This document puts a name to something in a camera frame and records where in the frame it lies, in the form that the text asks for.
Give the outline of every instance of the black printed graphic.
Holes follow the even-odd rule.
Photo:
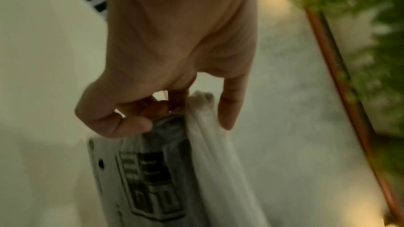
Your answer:
[[[184,217],[162,152],[120,152],[117,164],[133,214],[159,222]]]

